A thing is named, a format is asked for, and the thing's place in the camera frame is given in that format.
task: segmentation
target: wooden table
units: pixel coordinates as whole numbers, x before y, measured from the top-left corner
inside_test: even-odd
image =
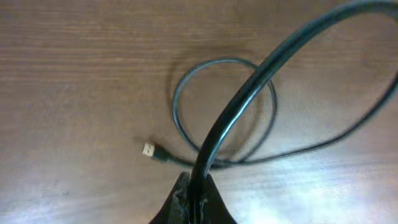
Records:
[[[141,154],[146,140],[194,159],[170,116],[178,79],[202,60],[260,63],[343,1],[0,2],[0,222],[148,223],[183,170]],[[274,78],[280,111],[255,157],[338,133],[398,69],[398,27],[365,15],[325,31]],[[220,65],[186,87],[201,143],[251,71]],[[250,145],[264,96],[226,145]],[[398,97],[333,147],[212,175],[238,223],[397,223]]]

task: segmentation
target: wire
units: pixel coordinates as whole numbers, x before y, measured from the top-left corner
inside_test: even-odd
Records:
[[[243,84],[239,91],[234,95],[232,100],[228,103],[226,108],[220,114],[213,127],[210,129],[205,141],[202,144],[196,163],[191,174],[191,181],[188,189],[188,196],[190,199],[190,223],[201,223],[201,196],[203,181],[206,179],[208,171],[215,161],[217,151],[223,142],[224,138],[232,128],[233,124],[244,113],[250,102],[257,96],[262,87],[269,82],[272,76],[283,64],[293,56],[303,45],[315,37],[320,32],[329,28],[330,26],[362,13],[378,12],[391,16],[398,21],[398,4],[392,1],[358,1],[350,2],[343,6],[337,7],[321,18],[311,21],[303,26],[301,29],[293,33],[288,39],[278,46],[265,61],[254,71],[249,79]],[[334,144],[360,128],[365,122],[372,118],[377,111],[382,108],[389,98],[394,94],[398,86],[398,72],[395,79],[388,86],[386,92],[379,99],[379,101],[357,122],[351,125],[348,129],[334,138],[315,144],[313,146],[297,149],[296,151],[278,154],[263,159],[258,159],[252,164],[259,162],[267,162],[273,159],[278,159],[287,156],[302,154],[305,152],[312,152],[324,146]]]
[[[199,152],[200,147],[197,146],[193,141],[190,139],[188,134],[185,132],[183,126],[181,125],[180,118],[179,118],[179,112],[178,112],[178,101],[180,99],[181,92],[184,88],[184,86],[188,83],[188,81],[195,75],[197,72],[200,70],[203,70],[205,68],[208,68],[212,65],[217,65],[221,63],[239,63],[242,65],[245,65],[249,68],[253,68],[254,70],[258,68],[257,65],[253,64],[252,62],[240,58],[220,58],[216,60],[208,60],[206,62],[202,62],[198,64],[197,66],[193,67],[191,70],[189,70],[179,81],[175,91],[174,91],[174,96],[172,100],[172,114],[173,114],[173,119],[174,123],[181,134],[181,136],[188,142],[188,144],[191,146],[191,148],[197,152]],[[275,123],[275,117],[277,114],[277,95],[275,92],[275,87],[272,81],[270,80],[267,85],[264,87],[266,93],[270,95],[271,97],[268,97],[269,101],[267,106],[271,106],[271,115],[269,119],[269,124],[267,126],[267,129],[264,131],[264,134],[261,136],[260,140],[254,145],[245,155],[241,156],[239,159],[232,161],[229,159],[215,159],[214,163],[212,164],[212,168],[219,169],[219,168],[227,168],[232,165],[238,165],[238,164],[245,164],[247,163],[246,160],[253,155],[261,146],[261,144],[267,139],[270,131],[272,130],[274,123]],[[195,164],[191,161],[188,161],[186,159],[179,158],[177,156],[174,156],[170,154],[169,160],[176,162],[180,165],[183,166],[194,166]]]

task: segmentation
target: thin black cable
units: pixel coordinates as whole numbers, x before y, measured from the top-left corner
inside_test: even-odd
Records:
[[[173,119],[175,126],[177,127],[179,133],[183,137],[186,142],[191,146],[192,149],[195,151],[199,152],[200,147],[197,146],[188,136],[188,134],[185,132],[183,126],[181,125],[180,118],[179,118],[179,112],[178,112],[178,101],[180,99],[181,92],[184,88],[184,86],[188,83],[188,81],[197,74],[200,70],[203,70],[205,68],[208,68],[212,65],[217,65],[221,63],[239,63],[241,65],[244,65],[249,68],[253,68],[254,70],[258,68],[257,65],[253,64],[252,62],[240,58],[220,58],[216,60],[208,60],[206,62],[202,62],[198,64],[197,66],[193,67],[191,70],[189,70],[179,81],[175,91],[174,91],[174,96],[172,100],[172,114],[173,114]],[[264,87],[265,91],[270,95],[270,102],[271,102],[271,115],[269,119],[269,124],[267,126],[267,129],[264,131],[264,134],[261,136],[260,140],[254,145],[245,155],[241,156],[239,159],[236,159],[234,161],[229,160],[229,159],[215,159],[214,163],[212,164],[212,168],[226,168],[231,165],[237,165],[237,164],[244,164],[246,160],[253,155],[261,146],[261,144],[267,139],[270,131],[274,127],[275,123],[275,117],[277,114],[277,95],[275,92],[275,87],[272,81],[269,81],[267,85]],[[194,162],[188,161],[186,159],[179,158],[174,155],[170,155],[170,160],[174,161],[180,165],[183,166],[192,166],[195,165]]]
[[[250,78],[228,103],[224,111],[220,114],[200,149],[197,161],[192,170],[188,191],[190,199],[190,223],[201,223],[202,181],[206,178],[221,143],[232,128],[233,124],[244,113],[245,109],[257,96],[262,87],[272,78],[275,72],[278,71],[278,69],[283,66],[283,64],[288,61],[294,53],[296,53],[296,51],[317,34],[351,16],[369,12],[383,13],[398,21],[398,4],[392,1],[359,1],[345,4],[333,9],[324,16],[321,16],[318,20],[309,22],[304,27],[293,33],[260,64],[256,71],[254,71]],[[373,117],[376,112],[386,104],[388,99],[394,94],[397,86],[398,72],[381,99],[360,120],[355,122],[354,125],[350,126],[341,134],[337,135],[337,137],[323,141],[314,146],[301,148],[298,151],[265,158],[259,162],[314,151],[348,137]]]

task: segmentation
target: brown wooden tabletop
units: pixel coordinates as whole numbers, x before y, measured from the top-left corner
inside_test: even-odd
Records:
[[[203,60],[260,63],[294,30],[344,1],[0,1],[0,223],[148,223],[179,173],[141,154],[157,141],[192,160],[170,115]],[[280,110],[254,157],[326,139],[360,117],[398,69],[398,26],[380,15],[312,40],[274,78]],[[251,71],[200,72],[181,102],[201,143]],[[265,96],[224,147],[248,147]],[[238,223],[398,223],[398,97],[322,151],[212,172]]]

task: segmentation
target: wood grain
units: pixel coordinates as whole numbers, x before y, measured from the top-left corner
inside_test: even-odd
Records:
[[[0,223],[148,223],[183,169],[142,156],[142,142],[195,158],[170,117],[183,73],[221,56],[259,63],[342,2],[1,1]],[[397,39],[392,21],[365,15],[306,45],[274,78],[280,113],[256,156],[352,123],[398,69]],[[249,74],[223,65],[192,80],[181,107],[195,141]],[[249,134],[266,123],[261,103],[225,147],[256,140],[257,131]],[[323,151],[213,173],[232,216],[238,223],[397,223],[397,103],[395,96],[352,138]]]

